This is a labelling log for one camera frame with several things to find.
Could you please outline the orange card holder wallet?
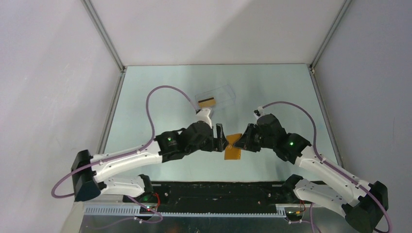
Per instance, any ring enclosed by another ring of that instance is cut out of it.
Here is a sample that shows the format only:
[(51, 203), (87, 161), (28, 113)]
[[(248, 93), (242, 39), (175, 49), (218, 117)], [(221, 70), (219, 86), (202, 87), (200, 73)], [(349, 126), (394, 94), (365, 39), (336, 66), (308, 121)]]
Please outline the orange card holder wallet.
[(228, 145), (224, 151), (225, 160), (240, 160), (241, 159), (241, 149), (234, 147), (234, 144), (241, 138), (241, 133), (231, 134), (226, 136)]

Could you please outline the gold credit card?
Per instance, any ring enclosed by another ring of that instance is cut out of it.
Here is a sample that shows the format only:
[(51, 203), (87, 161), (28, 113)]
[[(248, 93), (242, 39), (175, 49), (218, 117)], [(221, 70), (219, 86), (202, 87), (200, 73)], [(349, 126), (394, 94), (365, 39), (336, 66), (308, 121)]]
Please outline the gold credit card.
[(206, 98), (198, 101), (198, 106), (200, 108), (211, 108), (216, 105), (216, 99), (214, 97)]

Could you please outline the clear plastic card box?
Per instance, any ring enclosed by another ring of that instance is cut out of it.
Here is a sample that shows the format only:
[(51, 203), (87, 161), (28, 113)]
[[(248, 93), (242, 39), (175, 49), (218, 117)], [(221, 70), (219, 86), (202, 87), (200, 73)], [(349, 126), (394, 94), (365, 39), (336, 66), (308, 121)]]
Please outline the clear plastic card box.
[(198, 104), (198, 101), (211, 97), (214, 97), (216, 99), (216, 105), (211, 107), (213, 111), (222, 110), (226, 107), (232, 106), (236, 101), (235, 92), (233, 88), (228, 84), (200, 94), (196, 94), (195, 100)]

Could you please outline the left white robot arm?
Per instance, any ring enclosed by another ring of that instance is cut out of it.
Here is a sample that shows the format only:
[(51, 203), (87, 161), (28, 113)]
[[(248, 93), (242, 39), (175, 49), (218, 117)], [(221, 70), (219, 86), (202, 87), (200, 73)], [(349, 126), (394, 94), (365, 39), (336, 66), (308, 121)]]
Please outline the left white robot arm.
[(100, 195), (124, 195), (148, 202), (154, 195), (149, 176), (141, 174), (128, 180), (115, 175), (141, 166), (180, 160), (198, 150), (223, 152), (228, 144), (222, 124), (213, 128), (197, 121), (187, 128), (157, 135), (142, 149), (96, 155), (89, 150), (80, 151), (71, 167), (74, 199), (88, 201)]

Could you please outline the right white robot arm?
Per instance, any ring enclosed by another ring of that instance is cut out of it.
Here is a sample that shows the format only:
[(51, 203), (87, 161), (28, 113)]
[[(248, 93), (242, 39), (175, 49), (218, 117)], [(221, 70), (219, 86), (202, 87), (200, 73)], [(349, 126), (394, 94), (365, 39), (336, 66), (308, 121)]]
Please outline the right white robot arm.
[(317, 154), (314, 145), (296, 133), (286, 132), (272, 114), (250, 123), (233, 146), (251, 152), (271, 149), (281, 160), (314, 173), (326, 184), (322, 187), (302, 176), (291, 175), (282, 190), (284, 200), (289, 203), (300, 199), (321, 205), (341, 215), (360, 233), (375, 232), (387, 213), (386, 185), (362, 180)]

